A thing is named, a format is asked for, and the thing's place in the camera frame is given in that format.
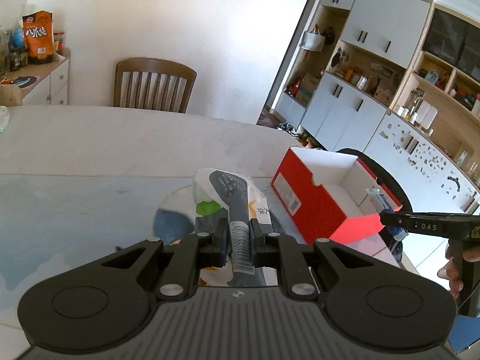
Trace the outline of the person's right hand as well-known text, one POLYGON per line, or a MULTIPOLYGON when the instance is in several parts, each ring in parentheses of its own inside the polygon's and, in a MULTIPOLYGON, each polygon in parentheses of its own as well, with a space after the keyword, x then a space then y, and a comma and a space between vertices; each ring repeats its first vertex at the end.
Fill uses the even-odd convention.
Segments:
MULTIPOLYGON (((448 263, 439 269, 437 272, 437 277, 443 280, 447 280, 449 283, 450 294, 457 299, 461 294, 461 290, 464 287, 464 283, 461 280, 461 273, 459 268, 453 261, 452 248, 450 245, 446 248, 445 258, 448 260, 448 263)), ((478 246, 475 246, 471 249, 465 250, 463 252, 463 258, 466 262, 476 263, 480 260, 480 249, 478 246)))

